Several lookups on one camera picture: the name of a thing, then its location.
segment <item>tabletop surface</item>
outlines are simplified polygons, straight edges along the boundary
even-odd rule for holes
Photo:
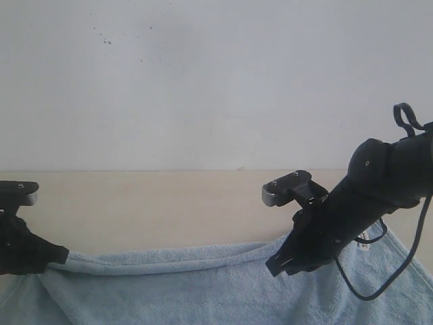
[[[296,203],[266,207],[263,184],[290,171],[0,173],[0,179],[36,181],[38,202],[19,216],[30,230],[86,254],[149,248],[273,240],[292,229]],[[311,171],[331,190],[345,171]],[[412,245],[421,207],[384,221],[406,247]],[[433,272],[432,213],[417,258]],[[9,281],[0,276],[0,290]]]

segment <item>white label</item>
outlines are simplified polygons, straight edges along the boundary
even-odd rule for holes
[[[368,236],[367,232],[362,232],[359,235],[359,238],[364,239],[364,240],[369,240],[369,236]],[[357,242],[357,246],[362,251],[368,251],[370,249],[370,244],[361,244],[360,242]]]

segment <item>light blue towel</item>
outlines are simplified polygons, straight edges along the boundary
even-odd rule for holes
[[[380,233],[369,230],[370,238]],[[433,281],[417,262],[375,301],[347,289],[335,264],[273,278],[268,243],[166,249],[90,257],[17,277],[0,299],[2,325],[62,324],[433,324]],[[368,251],[352,243],[341,259],[364,294],[407,254],[392,232]]]

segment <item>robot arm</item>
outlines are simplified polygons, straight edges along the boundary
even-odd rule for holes
[[[401,111],[410,125],[403,122]],[[433,193],[433,123],[421,126],[406,103],[394,107],[394,117],[407,137],[393,144],[376,139],[361,144],[347,176],[330,193],[306,171],[263,186],[266,205],[280,207],[296,200],[302,207],[283,246],[267,261],[274,276],[311,272],[333,261],[340,268],[337,256],[352,240],[362,242],[357,238],[361,232],[377,220],[386,232],[383,215],[413,208],[421,198],[426,198],[428,208]],[[414,127],[424,132],[415,135]]]

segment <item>white wall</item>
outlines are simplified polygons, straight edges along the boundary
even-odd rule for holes
[[[403,137],[393,104],[433,120],[432,17],[430,1],[3,0],[0,169],[346,168],[368,137]]]

